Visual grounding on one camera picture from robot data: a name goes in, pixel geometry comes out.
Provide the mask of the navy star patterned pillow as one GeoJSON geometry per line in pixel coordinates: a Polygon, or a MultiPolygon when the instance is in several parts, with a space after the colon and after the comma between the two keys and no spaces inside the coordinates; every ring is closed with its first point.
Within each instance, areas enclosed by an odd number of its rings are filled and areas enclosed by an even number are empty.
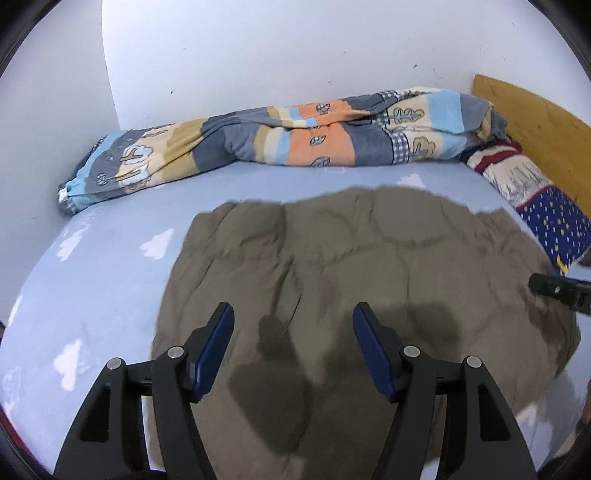
{"type": "Polygon", "coordinates": [[[515,141],[493,140],[460,156],[516,210],[561,274],[590,249],[590,218],[515,141]]]}

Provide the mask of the wooden headboard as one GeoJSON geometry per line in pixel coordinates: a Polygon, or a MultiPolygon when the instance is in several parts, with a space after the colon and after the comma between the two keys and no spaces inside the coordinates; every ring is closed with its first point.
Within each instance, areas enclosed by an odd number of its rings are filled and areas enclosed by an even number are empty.
{"type": "Polygon", "coordinates": [[[513,84],[476,75],[472,94],[491,101],[507,133],[585,213],[591,209],[590,127],[562,107],[513,84]]]}

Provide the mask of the olive green puffer jacket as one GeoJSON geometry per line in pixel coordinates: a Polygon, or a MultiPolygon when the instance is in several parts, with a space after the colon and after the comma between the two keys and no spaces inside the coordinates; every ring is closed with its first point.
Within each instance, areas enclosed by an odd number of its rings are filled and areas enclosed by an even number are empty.
{"type": "Polygon", "coordinates": [[[221,302],[235,330],[193,413],[220,479],[367,479],[394,406],[374,386],[352,314],[366,302],[434,358],[480,357],[514,412],[580,342],[572,311],[533,295],[545,252],[504,210],[403,187],[197,215],[165,288],[154,355],[221,302]]]}

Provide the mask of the light blue bed sheet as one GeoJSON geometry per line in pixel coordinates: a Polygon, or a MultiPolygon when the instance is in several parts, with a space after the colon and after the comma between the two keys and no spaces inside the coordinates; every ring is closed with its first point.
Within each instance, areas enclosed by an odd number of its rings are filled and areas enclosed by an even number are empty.
{"type": "Polygon", "coordinates": [[[147,359],[166,280],[195,215],[228,200],[295,201],[349,187],[423,189],[493,211],[460,164],[281,168],[236,163],[85,210],[25,281],[1,347],[1,404],[38,469],[52,470],[92,383],[115,355],[147,359]]]}

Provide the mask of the patchwork patterned quilt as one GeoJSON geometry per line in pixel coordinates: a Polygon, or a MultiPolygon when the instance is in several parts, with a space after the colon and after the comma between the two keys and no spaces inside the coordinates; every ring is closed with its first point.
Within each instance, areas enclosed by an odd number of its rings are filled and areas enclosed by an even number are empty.
{"type": "Polygon", "coordinates": [[[97,141],[57,194],[74,216],[91,205],[238,161],[293,167],[370,167],[458,160],[504,141],[507,122],[483,98],[415,87],[267,106],[97,141]]]}

